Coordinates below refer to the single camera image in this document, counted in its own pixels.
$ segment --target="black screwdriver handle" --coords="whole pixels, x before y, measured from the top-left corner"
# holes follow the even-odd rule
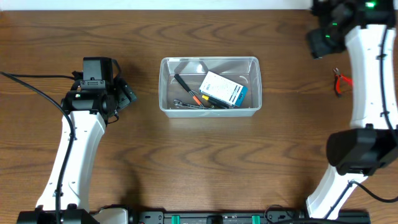
[[[177,82],[187,91],[191,91],[191,89],[189,89],[188,85],[184,82],[184,80],[182,80],[182,78],[180,77],[179,74],[175,74],[174,78],[177,80]]]

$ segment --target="screwdriver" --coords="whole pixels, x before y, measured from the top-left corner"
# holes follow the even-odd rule
[[[179,74],[175,74],[174,78],[177,80],[177,82],[189,93],[191,94],[193,100],[195,100],[195,102],[201,106],[201,107],[205,107],[203,106],[203,104],[201,103],[201,101],[195,96],[195,94],[192,92],[191,89],[189,89],[188,85],[184,82],[184,80],[182,80],[182,78],[180,77]]]

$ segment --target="pliers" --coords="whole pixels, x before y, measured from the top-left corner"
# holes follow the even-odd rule
[[[340,91],[340,80],[348,83],[350,86],[353,86],[353,80],[350,78],[345,77],[338,68],[334,68],[333,71],[335,72],[335,93],[337,97],[341,97]]]

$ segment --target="clear storage box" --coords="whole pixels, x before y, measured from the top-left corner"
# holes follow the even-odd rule
[[[208,71],[248,88],[240,107],[233,109],[193,110],[174,105],[174,100],[196,105],[192,96],[174,78],[180,74],[191,90],[199,87]],[[211,118],[252,116],[261,108],[261,74],[256,57],[185,57],[164,58],[160,64],[159,106],[169,118]],[[208,107],[210,104],[197,97]]]

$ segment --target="wood grain surface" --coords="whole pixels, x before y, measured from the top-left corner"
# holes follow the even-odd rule
[[[99,144],[92,210],[113,203],[168,211],[300,208],[326,170],[328,136],[349,128],[352,110],[349,88],[340,99],[333,92],[332,68],[351,73],[348,53],[313,60],[305,34],[316,27],[308,11],[1,12],[0,70],[69,75],[86,56],[118,60],[138,100]],[[194,56],[257,57],[262,108],[251,118],[166,117],[160,61]],[[24,80],[58,102],[72,84]],[[0,223],[14,223],[44,190],[62,115],[19,84],[4,77],[0,84]],[[365,185],[395,197],[397,168],[377,171]],[[398,222],[398,205],[359,189],[345,208],[369,210],[374,223]]]

